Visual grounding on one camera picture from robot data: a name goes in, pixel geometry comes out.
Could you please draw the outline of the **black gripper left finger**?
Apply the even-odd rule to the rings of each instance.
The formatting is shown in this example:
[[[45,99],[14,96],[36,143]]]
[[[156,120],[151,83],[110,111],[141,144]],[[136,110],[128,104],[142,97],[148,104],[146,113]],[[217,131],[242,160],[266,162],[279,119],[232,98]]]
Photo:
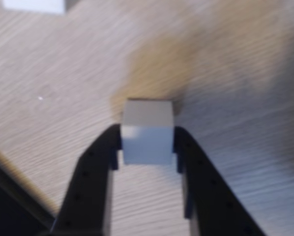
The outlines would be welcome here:
[[[113,172],[121,149],[120,125],[108,127],[78,159],[50,236],[109,236]]]

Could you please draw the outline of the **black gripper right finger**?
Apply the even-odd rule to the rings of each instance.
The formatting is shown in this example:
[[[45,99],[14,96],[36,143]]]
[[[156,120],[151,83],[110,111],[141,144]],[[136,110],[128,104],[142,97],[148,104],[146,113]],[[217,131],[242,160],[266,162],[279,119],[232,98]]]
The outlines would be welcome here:
[[[177,172],[182,176],[184,218],[192,236],[263,236],[193,136],[174,130]]]

